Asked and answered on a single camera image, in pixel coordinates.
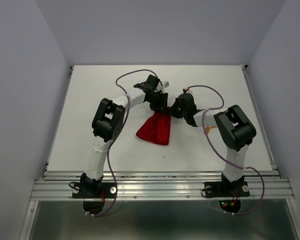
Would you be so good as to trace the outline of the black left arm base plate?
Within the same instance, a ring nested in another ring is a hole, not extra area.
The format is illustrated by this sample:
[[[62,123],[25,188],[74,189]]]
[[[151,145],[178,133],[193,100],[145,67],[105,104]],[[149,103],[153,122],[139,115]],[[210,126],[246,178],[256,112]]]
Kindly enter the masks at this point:
[[[97,186],[86,185],[81,182],[70,182],[73,199],[114,199],[117,186],[114,182],[102,182]]]

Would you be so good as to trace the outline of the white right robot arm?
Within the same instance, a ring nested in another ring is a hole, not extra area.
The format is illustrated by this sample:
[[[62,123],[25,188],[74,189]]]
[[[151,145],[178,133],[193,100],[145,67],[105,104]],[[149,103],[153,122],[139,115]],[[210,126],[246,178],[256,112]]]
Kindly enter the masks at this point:
[[[253,138],[257,135],[255,126],[240,106],[216,107],[199,110],[191,93],[178,96],[169,110],[172,117],[185,119],[192,127],[203,127],[204,135],[212,150],[225,162],[220,182],[221,192],[232,195],[238,190],[237,181],[244,176],[246,154]],[[213,146],[208,136],[208,127],[216,127],[226,146],[226,157]]]

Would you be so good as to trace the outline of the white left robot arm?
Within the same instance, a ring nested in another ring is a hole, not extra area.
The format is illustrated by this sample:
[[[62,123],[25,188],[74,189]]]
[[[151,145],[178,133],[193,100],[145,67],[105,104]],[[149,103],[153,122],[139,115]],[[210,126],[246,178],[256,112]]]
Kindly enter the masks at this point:
[[[136,83],[130,90],[121,86],[123,95],[114,99],[103,98],[92,120],[94,141],[86,170],[80,177],[84,191],[90,197],[101,193],[101,182],[104,176],[104,165],[111,145],[121,134],[131,108],[149,103],[153,111],[168,109],[169,82],[161,81],[150,74],[146,81]]]

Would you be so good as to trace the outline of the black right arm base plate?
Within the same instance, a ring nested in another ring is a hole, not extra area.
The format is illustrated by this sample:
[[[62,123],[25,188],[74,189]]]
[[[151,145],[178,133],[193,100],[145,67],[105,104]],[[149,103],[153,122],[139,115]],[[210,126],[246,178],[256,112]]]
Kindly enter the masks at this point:
[[[246,181],[239,183],[225,183],[222,181],[207,181],[201,190],[201,195],[205,198],[232,198],[249,197],[250,191]]]

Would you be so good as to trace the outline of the red cloth napkin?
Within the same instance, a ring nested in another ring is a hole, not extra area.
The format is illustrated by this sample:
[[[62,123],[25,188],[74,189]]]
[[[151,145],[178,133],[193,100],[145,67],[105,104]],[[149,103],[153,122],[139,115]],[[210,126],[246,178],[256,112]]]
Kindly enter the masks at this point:
[[[141,140],[156,145],[167,146],[170,141],[171,115],[155,111],[136,132]]]

